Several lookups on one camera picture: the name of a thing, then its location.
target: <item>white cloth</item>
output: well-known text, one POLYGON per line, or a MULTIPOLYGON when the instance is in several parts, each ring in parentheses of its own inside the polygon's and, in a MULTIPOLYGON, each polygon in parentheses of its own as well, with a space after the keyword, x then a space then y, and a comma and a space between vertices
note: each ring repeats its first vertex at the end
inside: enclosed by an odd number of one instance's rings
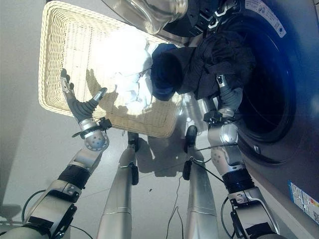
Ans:
POLYGON ((151 55, 156 47, 132 26, 112 32, 107 39, 107 77, 115 77, 116 92, 129 110, 141 111, 152 101, 151 55))

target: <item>washing machine drum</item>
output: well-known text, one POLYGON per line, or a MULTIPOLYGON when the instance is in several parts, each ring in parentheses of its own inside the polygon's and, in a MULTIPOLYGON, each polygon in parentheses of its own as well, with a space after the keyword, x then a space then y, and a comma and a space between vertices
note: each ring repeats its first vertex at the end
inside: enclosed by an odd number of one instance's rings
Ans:
POLYGON ((246 162, 277 188, 319 199, 319 30, 312 1, 236 0, 215 31, 236 31, 256 57, 239 108, 246 162))

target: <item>black cable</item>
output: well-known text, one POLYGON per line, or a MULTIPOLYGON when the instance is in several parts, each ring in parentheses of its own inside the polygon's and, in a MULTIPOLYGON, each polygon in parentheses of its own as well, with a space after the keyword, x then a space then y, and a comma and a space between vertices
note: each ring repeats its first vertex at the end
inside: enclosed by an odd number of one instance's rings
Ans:
POLYGON ((224 223, 224 215, 223 215, 223 212, 224 212, 224 207, 225 207, 225 204, 226 204, 227 200, 228 200, 228 197, 225 198, 223 204, 221 205, 221 209, 220 209, 220 219, 221 219, 221 224, 222 224, 222 226, 223 226, 223 228, 224 228, 226 234, 228 235, 229 239, 233 239, 233 236, 231 236, 231 235, 229 234, 228 230, 226 229, 225 223, 224 223))
POLYGON ((88 234, 88 233, 87 233, 86 231, 84 231, 83 229, 78 228, 78 227, 73 226, 73 225, 70 225, 70 227, 76 228, 76 229, 78 229, 78 230, 80 230, 80 231, 84 232, 86 235, 88 235, 88 236, 89 236, 89 238, 90 238, 90 239, 93 239, 93 237, 91 237, 91 235, 90 235, 90 234, 88 234))
POLYGON ((231 235, 231 238, 234 238, 234 236, 235 236, 235 229, 233 231, 233 234, 231 235))
POLYGON ((28 203, 30 202, 30 200, 37 194, 39 193, 43 193, 45 192, 45 190, 40 190, 40 191, 37 191, 35 193, 33 193, 25 202, 24 206, 23 206, 23 209, 22 209, 22 212, 21 212, 21 221, 22 223, 24 222, 24 214, 25 214, 25 209, 26 209, 26 206, 28 205, 28 203))
POLYGON ((193 160, 195 160, 197 163, 207 163, 207 162, 209 162, 211 160, 211 158, 209 160, 207 160, 207 161, 200 161, 200 160, 197 160, 195 158, 193 158, 193 160))
POLYGON ((199 167, 205 169, 208 173, 210 173, 211 175, 213 175, 215 178, 217 178, 219 181, 221 181, 222 183, 224 183, 224 181, 222 179, 220 179, 219 177, 217 177, 215 174, 213 174, 212 172, 210 172, 207 168, 205 168, 204 166, 200 165, 199 163, 197 163, 195 160, 193 160, 193 163, 198 165, 199 167))
POLYGON ((212 149, 212 148, 217 148, 217 147, 237 146, 237 145, 238 145, 237 143, 220 144, 220 145, 211 146, 211 147, 207 147, 207 148, 200 148, 200 149, 197 149, 197 150, 195 150, 195 151, 202 151, 202 150, 205 150, 205 149, 212 149))
POLYGON ((176 207, 176 203, 177 203, 177 199, 178 199, 178 190, 179 190, 179 187, 180 187, 180 179, 181 179, 181 178, 182 178, 182 176, 180 176, 180 177, 178 178, 178 187, 177 187, 177 190, 176 190, 176 199, 175 199, 173 211, 172 211, 172 213, 171 213, 171 215, 170 215, 170 218, 169 218, 169 220, 168 220, 167 231, 166 231, 166 238, 165 238, 165 239, 167 239, 167 237, 168 237, 169 224, 170 224, 170 222, 171 222, 171 220, 172 220, 172 218, 173 218, 173 216, 174 216, 174 214, 175 214, 176 211, 177 211, 177 214, 178 214, 178 216, 179 216, 180 223, 181 223, 181 238, 184 239, 184 226, 183 226, 183 221, 182 221, 181 216, 180 216, 180 214, 179 214, 178 206, 176 207))

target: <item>tiled floor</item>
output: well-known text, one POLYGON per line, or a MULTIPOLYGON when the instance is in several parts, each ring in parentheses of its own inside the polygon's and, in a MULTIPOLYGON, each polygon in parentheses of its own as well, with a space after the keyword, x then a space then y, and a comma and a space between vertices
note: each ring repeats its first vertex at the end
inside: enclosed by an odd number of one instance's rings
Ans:
MULTIPOLYGON (((3 211, 9 205, 18 209, 35 191, 45 189, 65 168, 72 156, 82 147, 80 138, 71 138, 78 131, 73 118, 44 110, 38 103, 37 77, 44 0, 1 1, 1 191, 3 211)), ((66 1, 106 15, 112 15, 99 1, 66 1)), ((208 146, 207 128, 202 122, 201 102, 191 99, 185 103, 176 130, 169 139, 143 138, 137 161, 140 183, 132 188, 132 239, 165 238, 168 219, 175 201, 178 178, 181 175, 185 153, 182 150, 186 122, 199 127, 198 147, 208 146)), ((104 203, 116 173, 118 159, 126 147, 127 136, 110 129, 110 146, 86 189, 77 202, 78 211, 73 225, 81 227, 93 237, 97 234, 104 203)), ((209 150, 204 151, 209 158, 209 150)), ((212 164, 207 166, 215 171, 212 164)), ((226 196, 224 186, 211 178, 217 211, 226 196)), ((182 180, 179 205, 183 223, 186 223, 189 183, 182 180)), ((20 212, 13 220, 20 220, 20 212)), ((181 238, 180 221, 174 216, 168 238, 181 238)), ((86 239, 76 229, 72 239, 86 239)), ((220 231, 220 238, 226 238, 220 231)))

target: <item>sticker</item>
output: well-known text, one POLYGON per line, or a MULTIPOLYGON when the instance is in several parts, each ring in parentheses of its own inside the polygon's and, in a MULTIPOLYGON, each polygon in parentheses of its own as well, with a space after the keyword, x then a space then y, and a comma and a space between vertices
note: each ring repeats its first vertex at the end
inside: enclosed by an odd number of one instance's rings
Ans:
POLYGON ((319 224, 319 203, 291 181, 288 182, 288 186, 292 201, 319 224))
POLYGON ((276 15, 271 11, 271 9, 261 0, 246 0, 245 8, 252 10, 262 16, 273 29, 277 32, 279 37, 284 37, 286 35, 286 30, 276 17, 276 15))

